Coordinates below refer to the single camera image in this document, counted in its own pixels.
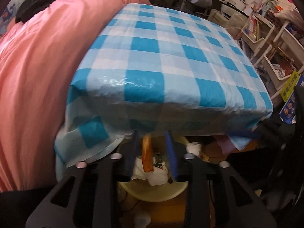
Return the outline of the white red wrapper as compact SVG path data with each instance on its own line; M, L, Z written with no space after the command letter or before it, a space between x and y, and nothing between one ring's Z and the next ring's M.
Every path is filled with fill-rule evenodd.
M132 180L147 181L150 186L160 186L169 181L169 171L165 165L166 161L153 165L153 172L145 172L142 165L142 160L136 158L133 169Z

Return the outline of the large white paper towel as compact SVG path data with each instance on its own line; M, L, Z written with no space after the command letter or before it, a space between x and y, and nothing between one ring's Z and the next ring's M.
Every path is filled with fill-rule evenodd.
M202 145L199 142L191 142L186 145L186 150L188 153L192 153L193 155L200 157L201 156L201 148Z

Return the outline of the yellow trash bin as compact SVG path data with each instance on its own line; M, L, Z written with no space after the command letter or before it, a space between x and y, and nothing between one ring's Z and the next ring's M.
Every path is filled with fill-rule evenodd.
M146 202L164 202L180 195L188 186L187 182L176 182L169 169L169 161L166 153L165 138L163 136L152 137L153 165L166 161L165 165L169 171L169 181L160 186L150 186L147 181L130 180L130 182L120 182L119 186L126 193L136 199Z

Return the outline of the blue checkered tablecloth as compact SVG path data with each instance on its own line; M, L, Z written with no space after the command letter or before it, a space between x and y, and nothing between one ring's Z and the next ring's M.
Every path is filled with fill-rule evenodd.
M137 130L181 136L247 130L273 103L227 30L168 8L126 5L84 56L54 150L56 177L107 156Z

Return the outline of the yellow blue box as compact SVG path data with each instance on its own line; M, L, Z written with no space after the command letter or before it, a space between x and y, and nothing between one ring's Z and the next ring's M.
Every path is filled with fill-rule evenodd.
M303 73L298 74L296 71L294 71L280 93L285 104L282 107L279 115L281 120L289 125L296 123L295 87L303 88Z

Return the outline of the pink duvet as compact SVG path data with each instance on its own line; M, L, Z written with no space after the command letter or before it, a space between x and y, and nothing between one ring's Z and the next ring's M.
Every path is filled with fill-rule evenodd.
M1 191L55 182L53 144L67 92L87 50L127 4L148 0L56 0L1 38Z

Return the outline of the white drawer cabinet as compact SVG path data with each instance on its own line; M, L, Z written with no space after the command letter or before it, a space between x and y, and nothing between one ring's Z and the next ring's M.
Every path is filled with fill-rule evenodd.
M241 37L241 30L247 20L247 16L224 4L221 5L221 10L212 9L208 16L208 21L225 28L235 40Z

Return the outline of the white shelf rack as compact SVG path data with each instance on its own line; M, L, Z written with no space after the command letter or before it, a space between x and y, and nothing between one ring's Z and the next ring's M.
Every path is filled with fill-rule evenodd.
M261 67L270 77L274 91L271 100L282 93L293 72L303 73L303 44L296 38L303 36L291 17L275 17L270 22L253 12L241 30L241 39L253 50L250 58L254 68Z

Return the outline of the whale pattern pillow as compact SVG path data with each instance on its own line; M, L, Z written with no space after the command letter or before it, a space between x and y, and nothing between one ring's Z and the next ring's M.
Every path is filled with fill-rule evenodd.
M1 15L1 36L6 33L7 26L16 16L17 10L25 0L10 0Z

